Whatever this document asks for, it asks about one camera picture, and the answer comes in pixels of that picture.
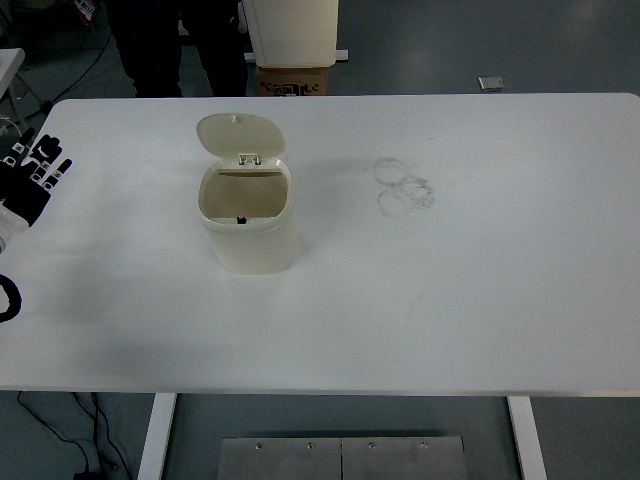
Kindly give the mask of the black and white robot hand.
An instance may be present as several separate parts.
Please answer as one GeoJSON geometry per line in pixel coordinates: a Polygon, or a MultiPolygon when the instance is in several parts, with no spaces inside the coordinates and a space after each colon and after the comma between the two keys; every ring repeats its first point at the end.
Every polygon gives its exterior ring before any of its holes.
{"type": "Polygon", "coordinates": [[[30,228],[51,199],[51,192],[71,168],[57,137],[43,134],[29,148],[35,130],[28,128],[1,158],[1,252],[18,233],[30,228]]]}

